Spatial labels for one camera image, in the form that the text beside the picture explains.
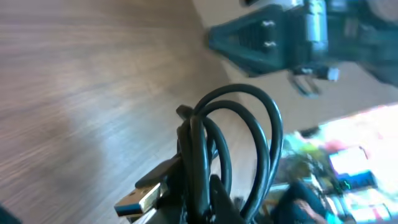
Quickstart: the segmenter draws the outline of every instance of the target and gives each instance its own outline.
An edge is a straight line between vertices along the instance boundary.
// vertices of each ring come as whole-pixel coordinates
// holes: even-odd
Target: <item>looped black cable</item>
[[[255,96],[266,107],[272,126],[270,150],[259,122],[244,106],[228,100],[209,103],[221,95],[237,91]],[[188,211],[192,211],[195,214],[194,219],[196,220],[206,221],[203,219],[208,217],[210,213],[209,164],[211,161],[209,159],[213,158],[213,155],[208,155],[207,146],[211,145],[209,141],[215,142],[216,150],[220,156],[221,182],[227,194],[231,191],[232,165],[225,138],[219,127],[210,118],[206,117],[214,110],[222,108],[234,111],[244,120],[253,135],[256,145],[256,177],[248,200],[241,210],[241,216],[246,222],[250,222],[258,212],[261,202],[267,195],[274,180],[283,140],[282,119],[275,102],[261,89],[251,85],[232,84],[212,91],[199,101],[193,109],[191,117],[185,120],[181,127],[178,128],[178,143],[180,144],[185,172],[188,176],[189,202],[187,207]],[[208,142],[205,140],[203,127],[206,129]]]

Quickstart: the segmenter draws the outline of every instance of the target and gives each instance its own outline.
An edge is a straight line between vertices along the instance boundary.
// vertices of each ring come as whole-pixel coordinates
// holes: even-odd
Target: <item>wood grain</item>
[[[123,222],[113,205],[175,153],[177,106],[228,83],[203,31],[185,0],[0,0],[0,202]]]

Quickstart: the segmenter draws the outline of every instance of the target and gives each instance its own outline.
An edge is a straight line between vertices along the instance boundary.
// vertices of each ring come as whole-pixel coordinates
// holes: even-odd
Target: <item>cable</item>
[[[244,106],[237,102],[221,100],[210,103],[215,98],[232,92],[243,92],[258,98],[266,107],[272,126],[271,149],[267,145],[267,139],[259,122]],[[208,141],[214,141],[221,164],[221,182],[227,194],[231,191],[232,165],[225,138],[219,127],[206,116],[218,109],[229,109],[237,113],[247,124],[257,152],[257,169],[254,184],[248,200],[240,214],[246,222],[250,222],[258,212],[262,201],[267,195],[274,180],[280,159],[283,144],[282,119],[275,102],[260,88],[245,85],[232,84],[218,88],[204,96],[193,109],[191,116],[178,128],[178,143],[185,166],[189,203],[188,210],[192,210],[196,220],[206,221],[210,210],[209,191],[209,151],[206,146],[205,130]]]

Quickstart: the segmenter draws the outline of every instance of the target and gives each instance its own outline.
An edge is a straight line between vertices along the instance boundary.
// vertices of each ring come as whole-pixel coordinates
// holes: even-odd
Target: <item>wire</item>
[[[258,98],[266,107],[272,126],[271,149],[268,148],[267,139],[255,117],[241,104],[221,100],[210,103],[215,98],[232,92],[249,93]],[[257,152],[257,169],[254,184],[248,200],[240,214],[246,222],[250,222],[258,212],[262,201],[267,195],[272,181],[274,180],[277,166],[280,159],[283,144],[282,118],[275,102],[260,88],[245,85],[232,84],[218,88],[204,96],[193,109],[191,117],[184,121],[178,128],[178,143],[182,153],[183,163],[187,173],[188,191],[190,192],[187,207],[193,210],[195,218],[203,221],[210,209],[209,174],[208,161],[212,158],[206,146],[204,129],[208,141],[214,141],[221,164],[221,182],[227,194],[231,191],[232,165],[229,157],[225,138],[219,127],[206,116],[218,109],[229,109],[237,113],[247,124]]]

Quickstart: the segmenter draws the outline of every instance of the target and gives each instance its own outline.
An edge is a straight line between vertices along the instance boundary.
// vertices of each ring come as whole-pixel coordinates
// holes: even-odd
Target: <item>clothing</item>
[[[325,218],[328,223],[342,223],[337,217],[328,213],[322,205],[320,199],[301,182],[294,182],[289,189],[283,194],[278,205],[271,211],[271,218],[274,224],[309,224],[315,223],[294,201],[301,199],[307,202],[312,210]]]

